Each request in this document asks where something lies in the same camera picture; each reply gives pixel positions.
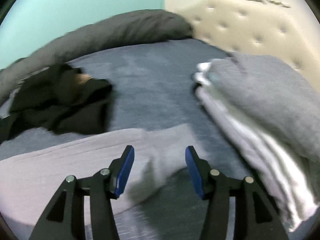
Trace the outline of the folded grey clothes stack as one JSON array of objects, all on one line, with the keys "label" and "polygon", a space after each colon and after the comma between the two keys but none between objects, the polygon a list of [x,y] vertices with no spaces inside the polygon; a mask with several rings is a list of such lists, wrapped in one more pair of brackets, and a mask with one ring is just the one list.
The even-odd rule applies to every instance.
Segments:
[{"label": "folded grey clothes stack", "polygon": [[319,209],[319,94],[270,55],[197,65],[196,96],[256,169],[291,232]]}]

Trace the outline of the blue patterned bed sheet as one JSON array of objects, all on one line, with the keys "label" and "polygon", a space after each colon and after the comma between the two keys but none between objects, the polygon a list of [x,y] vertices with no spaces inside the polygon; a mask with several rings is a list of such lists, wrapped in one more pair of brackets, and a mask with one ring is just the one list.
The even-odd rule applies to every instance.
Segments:
[{"label": "blue patterned bed sheet", "polygon": [[[81,68],[92,78],[105,79],[112,84],[112,102],[104,133],[130,128],[160,131],[186,124],[199,142],[198,146],[191,145],[199,157],[228,178],[252,177],[267,194],[280,218],[276,202],[268,194],[256,169],[245,161],[195,94],[199,87],[193,78],[197,65],[230,54],[201,41],[187,39],[108,49],[60,64]],[[1,103],[4,118],[9,115],[13,98],[22,83],[48,68],[20,81],[7,101]],[[1,141],[1,161],[100,134],[55,134],[43,127],[31,128],[11,140]],[[119,239],[198,239],[205,210],[206,205],[196,193],[186,165],[149,198],[114,214]],[[319,209],[293,232],[281,218],[280,221],[288,239],[304,239],[318,215]],[[36,224],[23,224],[2,216],[18,239],[31,238]],[[88,196],[84,197],[84,221],[85,239],[93,239]],[[234,239],[234,224],[235,198],[232,197],[226,239]]]}]

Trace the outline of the cream tufted headboard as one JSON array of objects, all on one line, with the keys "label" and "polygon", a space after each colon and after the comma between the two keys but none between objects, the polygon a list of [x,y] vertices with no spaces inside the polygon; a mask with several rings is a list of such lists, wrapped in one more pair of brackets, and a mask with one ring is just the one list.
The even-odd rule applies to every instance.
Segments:
[{"label": "cream tufted headboard", "polygon": [[272,55],[319,81],[319,21],[305,0],[164,0],[196,39],[225,51]]}]

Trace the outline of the grey knit sweater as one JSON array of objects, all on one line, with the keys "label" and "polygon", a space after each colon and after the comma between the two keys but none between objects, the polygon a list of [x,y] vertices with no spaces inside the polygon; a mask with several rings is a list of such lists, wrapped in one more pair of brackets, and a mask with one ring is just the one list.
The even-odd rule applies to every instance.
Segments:
[{"label": "grey knit sweater", "polygon": [[160,131],[130,128],[5,159],[1,161],[1,213],[35,225],[64,178],[95,174],[128,145],[135,150],[135,161],[124,193],[112,203],[116,214],[146,200],[185,168],[185,149],[199,142],[186,124]]}]

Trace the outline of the dark grey rolled duvet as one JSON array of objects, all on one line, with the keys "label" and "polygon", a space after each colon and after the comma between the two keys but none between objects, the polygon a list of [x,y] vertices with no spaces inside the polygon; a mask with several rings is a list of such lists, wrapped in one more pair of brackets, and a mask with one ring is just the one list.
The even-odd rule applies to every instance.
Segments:
[{"label": "dark grey rolled duvet", "polygon": [[7,101],[21,80],[45,67],[101,50],[192,36],[193,28],[182,16],[161,9],[126,12],[83,26],[1,70],[1,103]]}]

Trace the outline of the black garment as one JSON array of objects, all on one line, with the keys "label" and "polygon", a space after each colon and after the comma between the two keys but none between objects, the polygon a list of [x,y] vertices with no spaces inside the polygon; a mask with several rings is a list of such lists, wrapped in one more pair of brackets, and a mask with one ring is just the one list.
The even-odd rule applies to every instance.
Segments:
[{"label": "black garment", "polygon": [[1,141],[43,127],[55,134],[106,131],[112,84],[68,64],[27,78],[15,94],[9,115],[1,119]]}]

